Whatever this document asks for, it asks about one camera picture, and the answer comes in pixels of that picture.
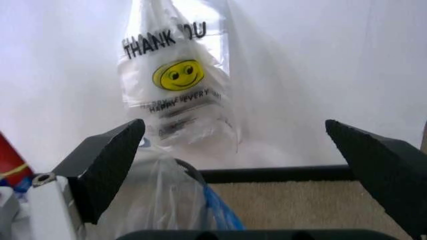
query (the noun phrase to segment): white plastic bag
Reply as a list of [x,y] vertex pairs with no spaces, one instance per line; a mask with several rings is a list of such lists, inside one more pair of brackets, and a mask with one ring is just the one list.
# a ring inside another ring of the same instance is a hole
[[235,136],[224,0],[133,0],[119,56],[123,100],[160,146]]
[[185,171],[158,148],[140,147],[98,224],[86,224],[86,239],[115,240],[139,230],[243,230],[212,189]]

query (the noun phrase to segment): yellow stripe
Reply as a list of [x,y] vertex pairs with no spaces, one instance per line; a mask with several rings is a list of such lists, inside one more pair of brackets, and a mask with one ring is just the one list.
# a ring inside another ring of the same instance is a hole
[[21,166],[16,167],[15,169],[12,169],[12,170],[7,171],[7,172],[0,173],[0,176],[2,176],[2,177],[4,177],[4,178],[6,178],[7,176],[10,176],[10,175],[12,175],[12,174],[17,174],[17,173],[21,172],[21,171],[22,171],[22,170],[24,170],[26,167],[27,167],[27,164],[26,164],[26,163],[24,163],[24,164],[22,164]]

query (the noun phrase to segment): white wall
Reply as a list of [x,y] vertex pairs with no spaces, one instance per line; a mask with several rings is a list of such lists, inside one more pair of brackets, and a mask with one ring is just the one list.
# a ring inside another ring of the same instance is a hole
[[[177,152],[198,168],[342,164],[338,119],[419,146],[427,120],[427,1],[229,0],[239,154]],[[116,52],[130,0],[0,3],[0,131],[51,170],[126,121]]]

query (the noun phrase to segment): yellow smiley face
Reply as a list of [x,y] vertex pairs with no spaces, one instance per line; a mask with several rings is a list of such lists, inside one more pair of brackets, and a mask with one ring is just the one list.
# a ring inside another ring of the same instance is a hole
[[203,77],[203,69],[196,60],[184,60],[159,67],[152,81],[159,88],[181,91],[195,86]]

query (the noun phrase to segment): beige carpet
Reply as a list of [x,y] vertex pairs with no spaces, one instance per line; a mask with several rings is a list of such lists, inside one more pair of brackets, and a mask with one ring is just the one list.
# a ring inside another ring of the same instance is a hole
[[211,186],[248,229],[369,229],[410,239],[357,181]]

